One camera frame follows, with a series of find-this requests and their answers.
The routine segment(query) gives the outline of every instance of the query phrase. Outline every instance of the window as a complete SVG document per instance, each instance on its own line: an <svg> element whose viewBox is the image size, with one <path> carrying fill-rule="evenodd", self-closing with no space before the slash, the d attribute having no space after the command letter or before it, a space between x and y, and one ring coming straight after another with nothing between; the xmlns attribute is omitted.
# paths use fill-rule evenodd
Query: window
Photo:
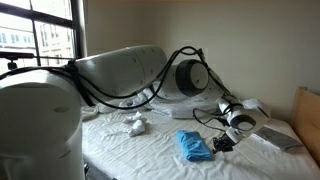
<svg viewBox="0 0 320 180"><path fill-rule="evenodd" d="M19 36L16 35L16 42L19 42Z"/></svg>
<svg viewBox="0 0 320 180"><path fill-rule="evenodd" d="M18 67L63 65L81 58L77 0L0 0L0 51L28 52L36 58ZM0 59L0 74L8 71Z"/></svg>
<svg viewBox="0 0 320 180"><path fill-rule="evenodd" d="M1 36L2 36L2 42L7 43L6 34L1 33Z"/></svg>
<svg viewBox="0 0 320 180"><path fill-rule="evenodd" d="M12 42L12 43L15 43L15 42L16 42L16 38L14 37L13 34L11 34L11 42Z"/></svg>

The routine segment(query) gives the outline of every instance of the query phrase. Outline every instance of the wall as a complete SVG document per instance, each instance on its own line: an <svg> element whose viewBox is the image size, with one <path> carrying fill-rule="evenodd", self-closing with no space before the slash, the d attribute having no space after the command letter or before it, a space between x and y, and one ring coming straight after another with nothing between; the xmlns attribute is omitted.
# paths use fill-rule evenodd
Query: wall
<svg viewBox="0 0 320 180"><path fill-rule="evenodd" d="M320 1L88 1L88 52L156 44L169 56L193 45L242 99L289 120L298 86L320 92Z"/></svg>
<svg viewBox="0 0 320 180"><path fill-rule="evenodd" d="M84 0L87 54L142 44L142 3Z"/></svg>

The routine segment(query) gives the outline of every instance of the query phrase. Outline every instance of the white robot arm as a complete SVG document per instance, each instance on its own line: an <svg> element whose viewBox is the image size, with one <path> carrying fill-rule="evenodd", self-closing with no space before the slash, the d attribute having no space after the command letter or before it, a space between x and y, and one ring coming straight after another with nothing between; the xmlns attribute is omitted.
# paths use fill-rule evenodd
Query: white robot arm
<svg viewBox="0 0 320 180"><path fill-rule="evenodd" d="M173 65L185 49L194 50L202 61ZM27 67L1 75L1 167L10 180L84 180L82 100L88 105L105 103L134 96L146 87L155 89L153 97L168 100L221 98L218 105L230 128L215 140L214 152L227 151L268 120L259 109L235 105L239 102L226 93L201 51L185 47L167 60L159 47L137 46L72 61L66 67Z"/></svg>

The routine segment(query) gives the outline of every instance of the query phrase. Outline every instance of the blue cloth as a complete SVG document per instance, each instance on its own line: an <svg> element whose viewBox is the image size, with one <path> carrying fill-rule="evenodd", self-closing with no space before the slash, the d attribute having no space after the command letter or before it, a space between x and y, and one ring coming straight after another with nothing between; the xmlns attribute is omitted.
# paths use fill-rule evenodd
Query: blue cloth
<svg viewBox="0 0 320 180"><path fill-rule="evenodd" d="M189 161L212 160L210 150L197 131L177 131L177 138L184 157Z"/></svg>

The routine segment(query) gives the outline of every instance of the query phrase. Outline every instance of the window frame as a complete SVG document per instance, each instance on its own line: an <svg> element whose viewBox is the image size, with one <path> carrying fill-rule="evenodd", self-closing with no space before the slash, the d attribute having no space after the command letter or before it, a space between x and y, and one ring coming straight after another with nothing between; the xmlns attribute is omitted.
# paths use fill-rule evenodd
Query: window frame
<svg viewBox="0 0 320 180"><path fill-rule="evenodd" d="M78 0L70 0L72 20L57 17L54 15L46 14L39 11L35 11L33 10L32 5L30 5L30 9L24 9L24 8L20 8L20 7L16 7L13 5L0 2L0 13L9 14L9 15L31 20L32 31L34 36L34 44L36 49L37 64L38 66L41 66L41 60L40 60L41 57L40 57L39 45L38 45L39 43L38 39L40 38L41 40L41 37L37 37L35 21L44 22L52 25L58 25L65 28L70 28L73 31L72 41L73 41L73 49L74 49L74 58L69 58L69 59L79 59L83 57L83 53L81 51L80 19L79 19L78 3L79 3Z"/></svg>
<svg viewBox="0 0 320 180"><path fill-rule="evenodd" d="M5 33L1 33L2 43L7 43L7 36Z"/></svg>
<svg viewBox="0 0 320 180"><path fill-rule="evenodd" d="M15 38L14 34L10 34L10 37L11 37L11 43L12 44L16 43L16 38Z"/></svg>

